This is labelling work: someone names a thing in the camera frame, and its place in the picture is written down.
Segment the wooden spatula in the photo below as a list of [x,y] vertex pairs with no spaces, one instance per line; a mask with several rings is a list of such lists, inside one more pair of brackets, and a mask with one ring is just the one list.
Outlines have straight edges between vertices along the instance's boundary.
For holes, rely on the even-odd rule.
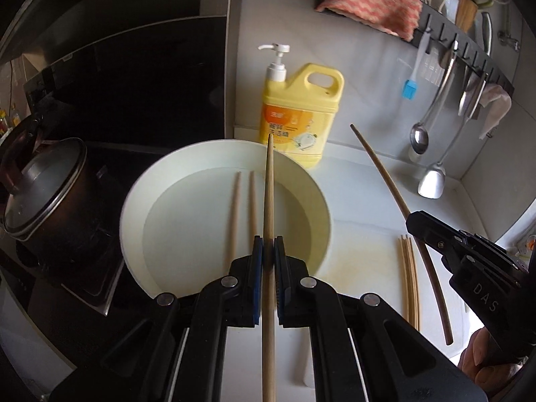
[[467,33],[474,23],[478,5],[474,0],[460,0],[456,10],[456,25],[464,33]]

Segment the white plate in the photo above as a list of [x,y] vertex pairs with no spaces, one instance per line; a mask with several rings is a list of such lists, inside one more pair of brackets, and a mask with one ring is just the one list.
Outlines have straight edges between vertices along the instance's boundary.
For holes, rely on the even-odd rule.
[[[232,193],[241,174],[237,255],[250,254],[249,175],[255,172],[262,235],[266,147],[241,140],[202,142],[157,161],[136,181],[121,214],[125,262],[151,297],[200,291],[229,270]],[[328,252],[331,217],[320,188],[300,165],[274,152],[274,232],[288,255],[314,274]]]

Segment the pot lid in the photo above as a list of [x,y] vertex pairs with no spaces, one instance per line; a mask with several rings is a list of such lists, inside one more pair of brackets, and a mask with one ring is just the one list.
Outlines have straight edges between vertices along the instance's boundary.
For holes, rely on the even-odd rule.
[[77,138],[64,139],[33,157],[22,170],[20,191],[9,196],[4,228],[32,233],[65,197],[80,174],[87,149]]

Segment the wooden chopstick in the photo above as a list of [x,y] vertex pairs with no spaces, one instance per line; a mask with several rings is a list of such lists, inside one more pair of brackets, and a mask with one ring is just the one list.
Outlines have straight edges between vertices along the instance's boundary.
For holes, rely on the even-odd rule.
[[406,320],[417,330],[421,330],[421,316],[419,303],[419,287],[417,284],[417,270],[411,237],[400,236],[402,249],[402,262],[404,267],[404,286],[406,290]]
[[[383,180],[385,181],[385,184],[391,191],[391,194],[393,195],[398,207],[400,208],[404,219],[407,219],[410,213],[409,208],[404,199],[402,198],[402,195],[398,191],[396,184],[387,172],[387,169],[385,169],[385,167],[382,165],[382,162],[380,161],[374,150],[371,148],[371,146],[366,143],[366,140],[361,135],[361,133],[357,130],[357,128],[355,128],[355,125],[350,124],[350,128],[352,128],[352,131],[361,142],[361,145],[363,145],[363,148],[373,161],[374,165],[376,165],[378,172],[382,176]],[[426,272],[428,273],[428,278],[430,278],[433,295],[435,296],[436,302],[438,303],[441,324],[443,325],[443,333],[445,335],[445,342],[447,343],[447,345],[452,345],[452,343],[454,342],[454,339],[452,338],[452,327],[450,326],[449,312],[447,309],[447,304],[445,302],[445,297],[443,296],[443,291],[441,290],[441,284],[439,282],[438,274],[435,271],[435,267],[433,267],[432,258],[430,257],[428,249],[426,248],[426,244],[415,237],[414,239],[415,243],[417,244],[417,248],[419,249],[419,252],[421,254],[422,261],[424,262]]]
[[408,257],[409,257],[409,276],[411,278],[411,286],[413,292],[413,305],[412,313],[415,316],[414,326],[417,331],[421,330],[421,304],[419,299],[419,283],[417,279],[417,265],[415,261],[415,254],[413,253],[413,243],[411,237],[406,234],[406,243],[408,247]]
[[268,136],[263,225],[263,402],[275,402],[275,278],[273,268],[273,135]]
[[251,246],[257,235],[257,196],[255,193],[255,171],[249,173],[249,236]]
[[232,192],[231,219],[229,230],[229,247],[227,260],[229,267],[232,261],[237,257],[237,236],[238,236],[238,218],[239,218],[239,203],[240,203],[240,181],[242,180],[242,172],[237,172],[234,182],[234,190]]

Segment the blue silicone brush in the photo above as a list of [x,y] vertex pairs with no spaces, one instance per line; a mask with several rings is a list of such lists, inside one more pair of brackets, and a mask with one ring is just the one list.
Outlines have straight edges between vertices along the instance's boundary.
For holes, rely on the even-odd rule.
[[417,58],[415,59],[415,66],[413,71],[409,76],[409,80],[406,80],[404,84],[404,89],[402,90],[402,98],[413,99],[415,92],[417,92],[417,71],[421,65],[422,57],[428,48],[428,43],[430,42],[430,32],[426,31],[422,34],[421,41],[419,43],[419,49],[417,50]]

